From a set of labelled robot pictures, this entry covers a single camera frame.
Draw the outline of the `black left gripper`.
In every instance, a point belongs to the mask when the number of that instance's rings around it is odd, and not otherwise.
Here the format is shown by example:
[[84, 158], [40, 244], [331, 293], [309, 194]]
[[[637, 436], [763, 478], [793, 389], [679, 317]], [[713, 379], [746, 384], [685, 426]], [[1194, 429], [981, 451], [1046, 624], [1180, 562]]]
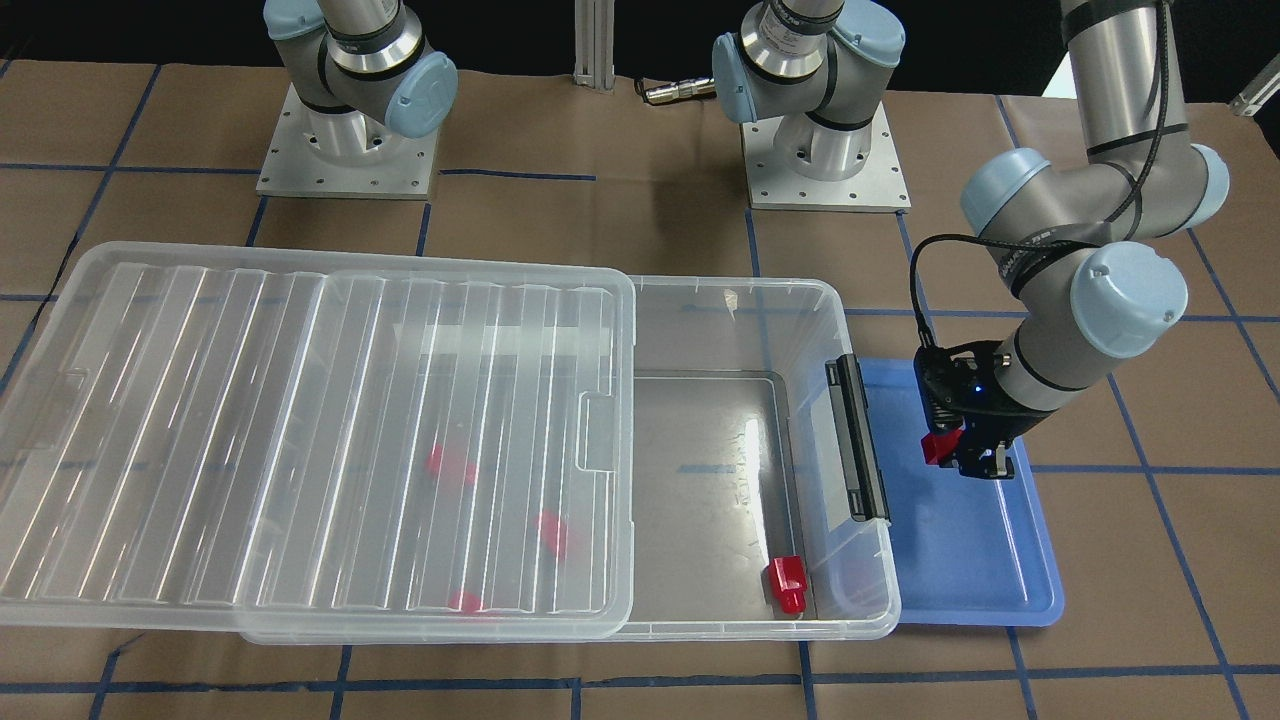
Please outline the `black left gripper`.
[[1011, 480], [1018, 475], [1012, 442], [1050, 414], [1014, 400], [997, 382], [996, 372], [1011, 363], [992, 340], [916, 348], [916, 383], [927, 433], [964, 428], [957, 447], [957, 471], [983, 480]]

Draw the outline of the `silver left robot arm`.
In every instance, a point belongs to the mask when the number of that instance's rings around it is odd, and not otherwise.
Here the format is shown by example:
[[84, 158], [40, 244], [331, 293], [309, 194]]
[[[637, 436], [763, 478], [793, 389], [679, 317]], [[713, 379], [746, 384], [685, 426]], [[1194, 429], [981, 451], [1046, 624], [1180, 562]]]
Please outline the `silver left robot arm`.
[[1208, 220], [1225, 202], [1224, 160], [1189, 136], [1167, 1], [1065, 1], [1061, 36], [1076, 86], [1087, 161], [1056, 168], [1019, 147], [987, 161], [960, 205], [1027, 310], [1005, 340], [946, 347], [923, 316], [914, 369], [925, 462], [965, 477], [1015, 473], [1014, 441], [1130, 359], [1187, 310], [1178, 266], [1152, 240]]

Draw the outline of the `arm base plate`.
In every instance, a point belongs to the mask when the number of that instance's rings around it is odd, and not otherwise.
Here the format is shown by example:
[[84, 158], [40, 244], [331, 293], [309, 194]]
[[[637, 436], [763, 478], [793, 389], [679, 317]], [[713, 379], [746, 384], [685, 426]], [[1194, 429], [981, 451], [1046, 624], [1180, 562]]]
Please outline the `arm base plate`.
[[287, 90], [256, 182], [265, 197], [430, 199], [440, 132], [406, 138], [369, 117], [325, 114]]
[[913, 200], [884, 105], [870, 124], [836, 131], [804, 114], [741, 124], [750, 208], [908, 211]]

